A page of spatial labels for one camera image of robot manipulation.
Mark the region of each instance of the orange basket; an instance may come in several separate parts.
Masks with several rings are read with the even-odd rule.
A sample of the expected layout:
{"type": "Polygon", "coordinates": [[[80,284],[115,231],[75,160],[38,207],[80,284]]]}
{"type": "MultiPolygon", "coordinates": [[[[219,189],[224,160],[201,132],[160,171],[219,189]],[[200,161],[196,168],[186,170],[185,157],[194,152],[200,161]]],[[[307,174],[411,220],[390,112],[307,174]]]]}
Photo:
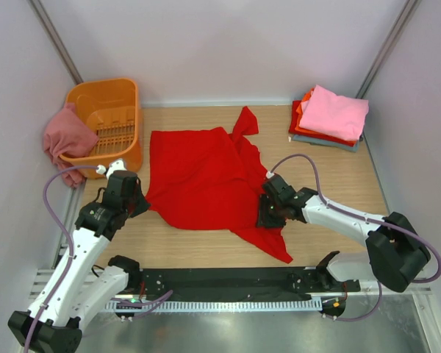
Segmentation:
{"type": "MultiPolygon", "coordinates": [[[[126,168],[139,171],[142,149],[139,139],[139,90],[131,79],[105,79],[75,86],[67,95],[66,103],[76,105],[76,114],[99,137],[88,157],[60,157],[72,165],[98,165],[106,167],[123,158],[126,168]]],[[[80,172],[90,179],[102,178],[91,169],[80,172]]]]}

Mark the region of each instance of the pink towel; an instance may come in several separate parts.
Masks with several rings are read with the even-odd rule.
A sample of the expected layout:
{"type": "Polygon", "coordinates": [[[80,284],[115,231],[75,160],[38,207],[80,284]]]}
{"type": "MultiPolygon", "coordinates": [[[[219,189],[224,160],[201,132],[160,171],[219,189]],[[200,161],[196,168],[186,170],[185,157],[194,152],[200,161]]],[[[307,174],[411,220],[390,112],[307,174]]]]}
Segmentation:
{"type": "MultiPolygon", "coordinates": [[[[71,167],[60,159],[65,153],[70,157],[88,156],[98,142],[98,136],[76,116],[75,104],[67,103],[49,122],[44,131],[43,149],[59,170],[71,167]]],[[[77,170],[62,175],[64,183],[76,188],[85,177],[77,170]]]]}
{"type": "Polygon", "coordinates": [[[299,126],[342,140],[356,141],[362,134],[368,111],[368,101],[337,96],[317,85],[299,126]]]}

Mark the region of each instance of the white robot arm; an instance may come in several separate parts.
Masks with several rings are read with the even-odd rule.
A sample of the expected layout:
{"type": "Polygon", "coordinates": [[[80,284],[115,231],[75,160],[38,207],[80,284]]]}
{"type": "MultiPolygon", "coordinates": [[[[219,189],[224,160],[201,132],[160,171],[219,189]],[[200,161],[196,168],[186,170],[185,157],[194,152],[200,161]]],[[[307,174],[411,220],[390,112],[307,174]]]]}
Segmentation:
{"type": "Polygon", "coordinates": [[[84,206],[73,232],[73,259],[66,268],[69,248],[59,262],[51,279],[26,312],[15,311],[8,326],[24,344],[35,318],[38,322],[32,333],[31,350],[36,352],[75,352],[82,339],[82,332],[104,305],[116,294],[135,289],[142,275],[137,261],[126,257],[112,258],[103,274],[87,288],[84,280],[99,255],[106,249],[116,231],[127,218],[135,217],[149,208],[140,189],[136,173],[127,171],[122,160],[113,162],[108,171],[98,168],[108,178],[101,202],[96,199],[84,206]],[[54,292],[49,303],[44,301],[54,292]]]}
{"type": "Polygon", "coordinates": [[[260,199],[258,227],[281,227],[286,219],[319,224],[367,248],[367,252],[358,254],[329,254],[325,265],[331,280],[377,279],[401,293],[430,260],[429,251],[420,241],[396,230],[415,233],[400,213],[387,217],[367,214],[331,202],[316,190],[302,188],[296,192],[278,174],[269,177],[262,186],[266,194],[260,199]]]}

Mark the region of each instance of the cable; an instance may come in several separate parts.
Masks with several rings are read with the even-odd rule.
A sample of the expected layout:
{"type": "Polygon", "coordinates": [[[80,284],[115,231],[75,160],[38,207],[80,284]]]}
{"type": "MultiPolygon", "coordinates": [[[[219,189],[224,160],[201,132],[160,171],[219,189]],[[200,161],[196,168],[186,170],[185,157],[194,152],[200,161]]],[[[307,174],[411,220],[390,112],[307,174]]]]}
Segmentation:
{"type": "Polygon", "coordinates": [[[167,293],[163,294],[161,297],[153,300],[152,302],[143,302],[143,303],[133,303],[129,300],[125,299],[119,299],[119,298],[111,298],[111,300],[115,302],[119,302],[120,304],[124,305],[125,307],[146,307],[148,305],[155,304],[157,302],[165,302],[170,296],[173,294],[172,290],[169,290],[167,293]]]}
{"type": "MultiPolygon", "coordinates": [[[[319,177],[318,177],[317,166],[315,165],[315,162],[312,160],[312,158],[310,158],[306,154],[302,154],[302,153],[291,154],[290,156],[287,156],[287,157],[283,158],[282,160],[280,160],[279,162],[277,162],[277,164],[274,165],[274,167],[271,169],[270,172],[273,173],[282,163],[284,163],[285,161],[287,161],[287,160],[289,160],[291,158],[294,158],[294,157],[303,157],[303,158],[305,158],[306,160],[309,161],[310,165],[312,166],[312,169],[314,170],[315,184],[317,185],[318,197],[320,198],[320,200],[327,207],[329,207],[332,210],[335,210],[335,211],[337,211],[339,213],[342,213],[343,215],[347,215],[347,216],[350,216],[352,218],[359,219],[360,221],[365,221],[365,222],[369,222],[369,223],[373,223],[373,224],[378,224],[380,226],[388,227],[388,228],[394,229],[394,230],[396,230],[398,232],[402,232],[405,235],[408,235],[409,237],[415,239],[416,241],[419,241],[424,246],[426,246],[428,249],[430,249],[430,251],[433,253],[433,255],[434,255],[434,257],[436,258],[436,261],[437,261],[437,265],[438,265],[437,271],[436,271],[436,273],[433,276],[431,276],[429,278],[424,278],[424,279],[416,279],[416,280],[413,281],[413,283],[430,283],[430,282],[435,281],[436,279],[438,279],[441,276],[441,255],[427,240],[425,240],[423,238],[420,238],[415,233],[410,232],[409,230],[404,229],[402,227],[396,226],[394,224],[387,223],[385,221],[380,221],[380,220],[377,220],[377,219],[366,218],[366,217],[363,217],[361,215],[357,215],[356,213],[352,213],[352,212],[350,212],[348,210],[344,210],[344,209],[342,209],[342,208],[340,208],[338,206],[335,206],[334,204],[328,202],[325,199],[325,196],[322,194],[322,190],[320,188],[320,180],[319,180],[319,177]]],[[[337,321],[346,321],[346,322],[354,322],[354,321],[359,321],[359,320],[363,320],[365,318],[368,318],[370,315],[375,313],[375,311],[379,308],[379,305],[381,304],[381,301],[382,301],[382,285],[381,285],[380,282],[377,282],[377,284],[379,286],[379,297],[378,297],[376,305],[374,306],[374,308],[369,313],[367,313],[365,315],[362,315],[362,316],[359,316],[357,318],[334,318],[333,316],[330,316],[330,315],[326,315],[326,317],[327,318],[332,318],[332,319],[337,320],[337,321]]]]}
{"type": "Polygon", "coordinates": [[[346,302],[346,299],[348,299],[348,286],[346,282],[343,282],[343,290],[345,291],[345,298],[343,298],[343,300],[346,302]]]}
{"type": "Polygon", "coordinates": [[[104,271],[104,268],[102,268],[101,266],[98,266],[98,265],[93,265],[93,266],[91,266],[91,271],[92,271],[93,274],[96,276],[96,278],[98,278],[99,275],[96,273],[95,268],[98,268],[98,269],[103,270],[103,271],[104,271]]]}
{"type": "Polygon", "coordinates": [[[72,239],[71,235],[69,234],[68,230],[64,227],[62,222],[60,221],[59,217],[55,214],[54,210],[52,209],[51,205],[49,204],[49,201],[47,199],[47,189],[49,189],[49,185],[56,179],[59,175],[67,173],[68,171],[74,171],[76,169],[96,169],[94,165],[76,165],[74,167],[69,167],[66,169],[62,169],[59,171],[59,173],[55,174],[51,179],[49,179],[46,184],[44,185],[43,189],[43,201],[44,205],[46,206],[46,209],[48,210],[49,214],[51,215],[52,219],[56,222],[57,226],[62,230],[62,233],[65,236],[65,239],[67,239],[68,242],[68,251],[69,251],[69,257],[67,258],[67,263],[65,264],[64,271],[60,275],[59,279],[56,281],[56,284],[51,289],[47,297],[44,299],[40,309],[37,311],[35,318],[33,319],[31,326],[29,327],[28,334],[26,335],[26,340],[24,342],[24,353],[28,353],[29,351],[29,345],[31,344],[31,338],[32,335],[36,329],[36,325],[39,321],[39,318],[42,316],[44,310],[47,308],[47,305],[52,299],[52,296],[56,293],[59,286],[62,284],[65,276],[67,275],[68,271],[70,270],[72,260],[74,259],[74,240],[72,239]]]}
{"type": "Polygon", "coordinates": [[[97,194],[96,194],[96,197],[95,197],[95,199],[94,199],[92,202],[97,202],[97,201],[98,201],[98,199],[100,198],[101,192],[102,192],[103,190],[106,190],[106,188],[101,187],[101,188],[98,189],[98,192],[97,192],[97,194]]]}
{"type": "MultiPolygon", "coordinates": [[[[127,301],[127,300],[124,300],[124,299],[117,299],[117,298],[112,298],[111,300],[113,300],[113,301],[117,301],[117,302],[120,302],[121,304],[124,304],[125,307],[139,307],[139,308],[142,308],[142,307],[145,307],[145,306],[147,306],[147,305],[155,304],[154,307],[151,307],[149,310],[145,311],[144,313],[141,313],[140,315],[132,316],[132,320],[138,320],[139,318],[144,318],[144,317],[146,317],[148,314],[152,313],[152,312],[155,311],[157,308],[159,308],[160,305],[162,305],[163,303],[165,303],[165,302],[168,300],[168,298],[170,298],[170,296],[171,296],[172,294],[173,294],[173,291],[172,291],[172,290],[169,290],[167,293],[165,293],[163,296],[159,297],[158,299],[155,299],[155,300],[152,301],[152,302],[145,302],[145,303],[133,303],[133,302],[130,302],[130,301],[127,301]]],[[[95,331],[83,335],[83,337],[84,337],[84,338],[87,338],[87,337],[90,337],[90,336],[92,336],[92,335],[95,335],[97,332],[100,332],[103,328],[109,326],[109,325],[112,324],[113,322],[121,322],[121,321],[113,320],[113,321],[107,322],[107,323],[101,325],[101,326],[100,326],[98,329],[96,329],[95,331]]]]}
{"type": "Polygon", "coordinates": [[[365,318],[368,318],[369,316],[371,316],[372,314],[374,314],[378,310],[379,305],[381,305],[381,302],[382,302],[382,285],[380,282],[377,282],[377,285],[379,287],[379,296],[377,298],[376,305],[374,305],[374,307],[370,310],[369,313],[358,316],[357,318],[338,318],[336,316],[324,314],[325,317],[330,318],[333,321],[342,321],[342,322],[356,322],[356,321],[361,321],[361,320],[364,320],[365,318]]]}

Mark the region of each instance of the wooden table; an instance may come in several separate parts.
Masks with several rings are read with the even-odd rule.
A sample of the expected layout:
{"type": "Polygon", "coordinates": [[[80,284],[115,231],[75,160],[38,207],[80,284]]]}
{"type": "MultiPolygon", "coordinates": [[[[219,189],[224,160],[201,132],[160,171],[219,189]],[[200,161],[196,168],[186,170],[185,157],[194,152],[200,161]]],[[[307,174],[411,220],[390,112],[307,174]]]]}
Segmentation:
{"type": "MultiPolygon", "coordinates": [[[[248,136],[258,146],[261,160],[271,168],[292,153],[308,154],[316,163],[324,194],[332,200],[369,213],[385,214],[376,175],[362,143],[357,153],[341,149],[288,142],[290,106],[250,107],[259,122],[259,134],[248,136]]],[[[144,163],[139,171],[143,192],[149,186],[149,143],[153,130],[212,129],[223,126],[231,132],[241,107],[152,108],[143,110],[144,163]]],[[[296,158],[279,167],[280,173],[296,190],[315,187],[312,168],[296,158]]],[[[106,179],[88,180],[83,204],[96,196],[106,179]]],[[[344,235],[299,221],[289,221],[282,232],[287,250],[294,258],[289,265],[316,265],[334,250],[360,252],[365,249],[344,235]]],[[[267,267],[288,265],[237,237],[228,230],[188,231],[168,226],[156,212],[129,219],[116,233],[99,265],[117,255],[140,262],[141,268],[267,267]]]]}

